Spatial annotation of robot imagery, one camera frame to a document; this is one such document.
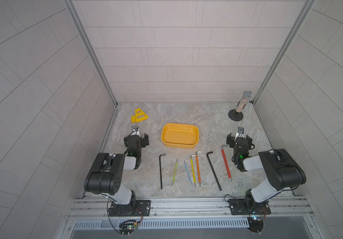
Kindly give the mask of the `yellow hex key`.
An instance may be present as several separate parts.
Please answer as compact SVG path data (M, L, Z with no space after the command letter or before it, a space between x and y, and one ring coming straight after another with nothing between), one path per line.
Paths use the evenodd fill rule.
M190 165L191 165L191 171L192 171L192 178L193 178L193 184L194 186L196 186L196 179L195 179L195 173L194 173L194 164L193 164L193 158L195 157L196 155L193 154L190 156Z

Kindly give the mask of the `red hex key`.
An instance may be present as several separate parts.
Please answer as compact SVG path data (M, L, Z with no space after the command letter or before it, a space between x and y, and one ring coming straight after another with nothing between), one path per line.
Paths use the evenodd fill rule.
M229 181L232 182L232 177L231 177L230 169L229 169L227 158L226 158L225 151L224 151L224 148L228 147L228 146L229 145L227 145L227 144L221 145L221 153L222 153L222 157L223 157L223 160L224 160L224 164L225 164L225 168L226 168L226 172L227 172Z

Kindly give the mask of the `long black hex key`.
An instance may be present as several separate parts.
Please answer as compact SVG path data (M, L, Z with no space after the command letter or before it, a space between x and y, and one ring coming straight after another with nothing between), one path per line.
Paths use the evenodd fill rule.
M211 159L210 159L210 157L209 157L210 154L213 154L213 151L209 151L208 153L206 153L206 157L207 157L209 166L210 166L210 168L211 168L211 171L212 171L212 173L213 173L214 179L215 179L215 181L216 181L216 184L217 184L217 186L218 186L218 189L219 189L219 191L222 191L222 187L221 187L221 185L220 185L220 183L219 183L219 180L218 180L218 178L217 178L216 172L215 172L215 170L214 170L214 167L213 167L213 165L212 165Z

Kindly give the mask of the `orange hex key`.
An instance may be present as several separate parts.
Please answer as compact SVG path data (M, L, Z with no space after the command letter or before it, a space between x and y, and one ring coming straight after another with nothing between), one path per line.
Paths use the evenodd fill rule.
M198 184L199 184L199 187L201 187L201 177L200 177L199 157L198 157L199 153L202 153L202 151L199 150L195 153L195 159L196 159L196 167L197 167Z

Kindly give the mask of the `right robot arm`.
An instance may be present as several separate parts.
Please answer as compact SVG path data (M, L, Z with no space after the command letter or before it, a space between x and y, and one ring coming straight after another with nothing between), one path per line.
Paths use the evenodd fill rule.
M241 172L263 169L266 179L249 189L243 199L228 200L232 215L269 215L268 202L283 191L295 190L306 183L306 175L296 161L283 148L261 151L250 156L255 148L249 136L227 135L226 143L234 149L232 161Z

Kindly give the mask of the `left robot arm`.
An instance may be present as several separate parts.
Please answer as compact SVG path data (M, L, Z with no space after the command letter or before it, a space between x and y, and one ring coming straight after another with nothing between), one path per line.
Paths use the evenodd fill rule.
M112 200L108 213L113 217L149 216L150 200L137 200L134 191L121 185L123 171L136 170L141 164L142 148L149 136L131 134L124 138L124 154L98 153L84 182L84 189Z

